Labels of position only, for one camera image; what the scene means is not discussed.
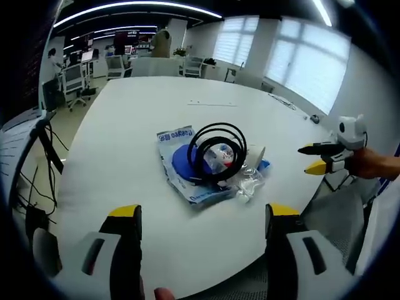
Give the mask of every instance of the potted plant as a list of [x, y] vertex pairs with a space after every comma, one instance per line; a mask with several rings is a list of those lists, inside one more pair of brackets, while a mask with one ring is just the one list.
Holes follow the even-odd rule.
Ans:
[[178, 55], [178, 56], [186, 56], [186, 49], [185, 48], [176, 48], [173, 52], [173, 55]]
[[215, 66], [215, 65], [217, 64], [217, 62], [216, 62], [215, 59], [213, 59], [213, 58], [206, 58], [206, 59], [203, 61], [203, 63], [204, 63], [204, 64], [209, 64], [209, 65], [211, 65], [211, 66]]

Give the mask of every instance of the white round table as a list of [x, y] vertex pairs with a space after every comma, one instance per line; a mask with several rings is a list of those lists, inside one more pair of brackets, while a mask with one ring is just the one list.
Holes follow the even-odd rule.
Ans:
[[[259, 258], [266, 247], [266, 203], [303, 211], [322, 176], [304, 173], [316, 157], [297, 152], [328, 133], [266, 92], [183, 77], [109, 81], [87, 112], [65, 162], [58, 194], [61, 259], [119, 206], [142, 206], [142, 269], [146, 299], [153, 289], [177, 298], [210, 288]], [[244, 204], [230, 199], [193, 209], [166, 182], [156, 134], [214, 122], [240, 128], [249, 144], [265, 145], [271, 169]]]

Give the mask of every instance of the desk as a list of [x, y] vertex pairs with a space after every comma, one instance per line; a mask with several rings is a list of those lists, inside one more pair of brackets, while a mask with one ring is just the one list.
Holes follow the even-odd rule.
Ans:
[[[181, 298], [233, 276], [264, 253], [265, 204], [303, 211], [323, 178], [304, 173], [315, 157], [297, 150], [328, 133], [304, 115], [265, 92], [226, 82], [109, 81], [87, 112], [64, 165], [55, 216], [61, 259], [89, 231], [98, 231], [110, 211], [139, 203], [146, 299], [153, 298], [156, 287], [170, 288]], [[249, 144], [265, 145], [271, 169], [247, 204], [230, 199], [195, 211], [166, 182], [156, 133], [186, 125], [199, 130], [214, 122], [233, 123]]]

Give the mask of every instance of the window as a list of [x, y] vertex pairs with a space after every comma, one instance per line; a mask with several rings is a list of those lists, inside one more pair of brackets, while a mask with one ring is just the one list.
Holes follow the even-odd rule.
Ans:
[[248, 60], [257, 25], [258, 16], [226, 19], [218, 34], [213, 58], [244, 66]]
[[350, 45], [338, 32], [283, 19], [264, 75], [329, 114], [346, 73]]

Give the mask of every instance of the coiled black cable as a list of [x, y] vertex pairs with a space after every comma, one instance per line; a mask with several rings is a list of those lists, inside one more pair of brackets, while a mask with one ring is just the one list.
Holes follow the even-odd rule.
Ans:
[[[240, 137], [234, 132], [225, 128], [218, 127], [218, 128], [208, 129], [214, 126], [231, 127], [239, 133]], [[196, 141], [204, 134], [213, 131], [224, 131], [225, 133], [229, 133], [236, 139], [237, 142], [223, 136], [210, 137], [209, 139], [206, 139], [198, 146], [196, 151], [196, 156], [194, 158], [194, 161], [192, 161], [191, 154], [193, 151], [193, 147], [196, 145]], [[228, 145], [232, 149], [233, 160], [231, 165], [227, 169], [223, 170], [220, 173], [210, 174], [206, 172], [203, 168], [204, 155], [208, 149], [218, 144]], [[233, 177], [236, 173], [240, 171], [240, 169], [244, 164], [244, 160], [246, 159], [247, 151], [248, 149], [247, 149], [246, 139], [244, 138], [244, 135], [239, 128], [237, 128], [235, 125], [226, 122], [212, 123], [200, 129], [192, 138], [189, 147], [187, 149], [187, 161], [189, 162], [189, 165], [193, 168], [194, 172], [201, 181], [209, 183], [218, 183], [219, 181], [224, 181]]]

